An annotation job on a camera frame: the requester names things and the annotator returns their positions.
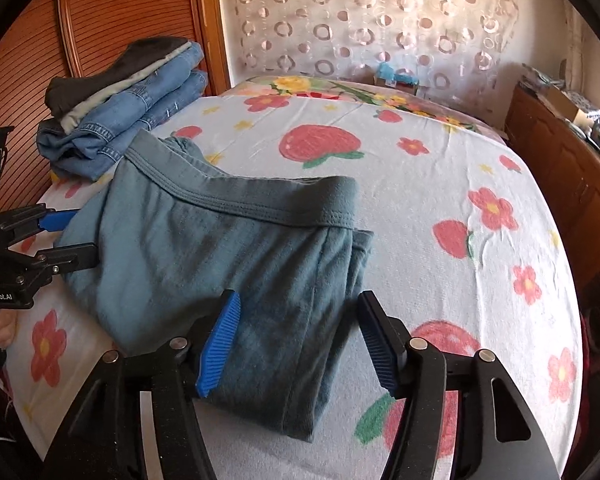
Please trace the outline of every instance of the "screw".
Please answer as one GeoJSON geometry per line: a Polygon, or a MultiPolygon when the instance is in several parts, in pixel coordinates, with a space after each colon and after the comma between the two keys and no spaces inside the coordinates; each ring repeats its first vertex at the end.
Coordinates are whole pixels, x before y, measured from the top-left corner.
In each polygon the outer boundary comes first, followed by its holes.
{"type": "Polygon", "coordinates": [[[421,337],[414,337],[409,341],[409,346],[414,350],[426,350],[429,343],[421,337]]]}
{"type": "Polygon", "coordinates": [[[117,360],[118,360],[118,351],[117,350],[107,350],[102,355],[102,361],[108,365],[110,365],[111,363],[115,363],[117,360]]]}
{"type": "Polygon", "coordinates": [[[182,350],[189,342],[183,337],[174,337],[169,341],[169,346],[174,350],[182,350]]]}
{"type": "Polygon", "coordinates": [[[493,363],[496,360],[496,354],[494,354],[491,350],[487,350],[483,348],[478,352],[478,356],[486,363],[493,363]]]}

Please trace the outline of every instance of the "waistband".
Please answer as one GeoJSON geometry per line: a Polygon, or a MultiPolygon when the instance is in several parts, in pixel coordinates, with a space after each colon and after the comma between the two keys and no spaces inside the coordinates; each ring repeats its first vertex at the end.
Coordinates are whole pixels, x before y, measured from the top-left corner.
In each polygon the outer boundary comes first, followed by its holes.
{"type": "Polygon", "coordinates": [[[162,141],[145,130],[125,160],[170,195],[206,209],[292,227],[353,229],[358,185],[350,177],[231,176],[206,162],[189,139],[162,141]]]}

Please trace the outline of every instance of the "blue object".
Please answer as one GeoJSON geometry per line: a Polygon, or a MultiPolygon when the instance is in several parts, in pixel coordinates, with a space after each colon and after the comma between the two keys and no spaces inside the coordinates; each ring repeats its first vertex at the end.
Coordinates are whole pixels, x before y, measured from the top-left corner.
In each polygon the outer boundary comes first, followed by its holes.
{"type": "Polygon", "coordinates": [[[373,234],[354,229],[356,181],[232,176],[192,140],[140,131],[116,177],[56,246],[94,242],[96,269],[64,276],[128,355],[187,333],[240,291],[214,405],[310,440],[330,398],[373,234]]]}
{"type": "Polygon", "coordinates": [[[391,68],[391,66],[385,61],[380,63],[380,65],[378,66],[376,77],[384,79],[388,83],[392,83],[394,81],[405,83],[407,85],[417,85],[420,83],[420,80],[417,77],[411,76],[409,74],[396,73],[395,70],[391,68]]]}
{"type": "Polygon", "coordinates": [[[208,396],[209,392],[218,386],[239,321],[240,296],[237,292],[230,291],[200,354],[200,371],[196,381],[196,390],[200,397],[208,396]]]}
{"type": "Polygon", "coordinates": [[[64,211],[54,211],[53,213],[47,213],[47,215],[40,219],[38,226],[40,229],[49,231],[50,233],[55,231],[64,231],[64,228],[71,221],[71,218],[80,211],[79,209],[66,209],[64,211]]]}
{"type": "Polygon", "coordinates": [[[68,135],[56,119],[42,121],[36,143],[58,175],[77,174],[92,181],[120,160],[141,129],[152,130],[198,99],[206,73],[197,43],[147,78],[113,95],[89,112],[68,135]]]}
{"type": "Polygon", "coordinates": [[[406,364],[407,352],[404,344],[396,339],[395,330],[391,325],[386,325],[390,324],[389,319],[371,291],[367,290],[359,295],[360,332],[365,339],[380,385],[395,397],[400,386],[398,375],[406,364]]]}

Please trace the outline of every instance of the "folded clothes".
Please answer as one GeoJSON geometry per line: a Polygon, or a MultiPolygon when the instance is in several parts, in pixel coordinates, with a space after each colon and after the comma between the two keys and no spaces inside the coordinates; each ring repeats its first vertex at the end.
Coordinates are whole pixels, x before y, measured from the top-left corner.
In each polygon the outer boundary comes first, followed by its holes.
{"type": "Polygon", "coordinates": [[[191,69],[196,59],[194,49],[185,50],[94,108],[68,135],[58,120],[42,121],[36,136],[38,151],[58,174],[97,180],[120,160],[139,130],[155,128],[202,95],[207,79],[205,72],[191,69]]]}
{"type": "Polygon", "coordinates": [[[111,183],[56,246],[95,242],[100,264],[64,278],[122,351],[187,332],[226,288],[242,316],[210,401],[310,440],[355,320],[373,233],[342,176],[231,176],[189,139],[139,132],[111,183]]]}
{"type": "Polygon", "coordinates": [[[187,38],[157,36],[129,43],[125,51],[104,72],[89,77],[55,77],[45,93],[45,105],[61,118],[78,103],[117,81],[129,78],[187,43],[187,38]]]}
{"type": "Polygon", "coordinates": [[[197,66],[198,63],[204,57],[202,53],[202,47],[200,47],[197,43],[191,43],[190,41],[187,41],[187,43],[179,46],[177,49],[168,53],[165,57],[160,58],[154,63],[151,63],[151,65],[143,68],[142,70],[139,70],[135,74],[132,74],[127,79],[117,81],[107,87],[104,87],[102,90],[98,90],[92,96],[88,97],[81,103],[75,105],[75,107],[72,108],[71,111],[67,112],[67,114],[64,115],[62,119],[60,119],[60,125],[62,126],[62,129],[65,133],[70,133],[80,123],[84,116],[88,114],[91,110],[93,110],[96,106],[101,105],[112,95],[122,92],[134,83],[137,83],[138,81],[141,81],[142,79],[146,78],[151,72],[158,70],[162,65],[176,57],[178,54],[183,53],[188,48],[194,49],[194,58],[198,59],[197,62],[194,60],[194,66],[197,66]]]}

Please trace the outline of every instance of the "blue jeans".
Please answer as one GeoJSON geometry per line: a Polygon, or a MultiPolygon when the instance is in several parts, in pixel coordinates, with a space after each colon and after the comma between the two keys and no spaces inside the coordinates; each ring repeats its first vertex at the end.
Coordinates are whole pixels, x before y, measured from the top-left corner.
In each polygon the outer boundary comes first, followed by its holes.
{"type": "Polygon", "coordinates": [[[94,108],[69,135],[55,119],[38,126],[38,151],[58,174],[97,180],[120,160],[142,128],[151,130],[198,99],[206,73],[193,70],[202,59],[197,43],[150,76],[94,108]]]}

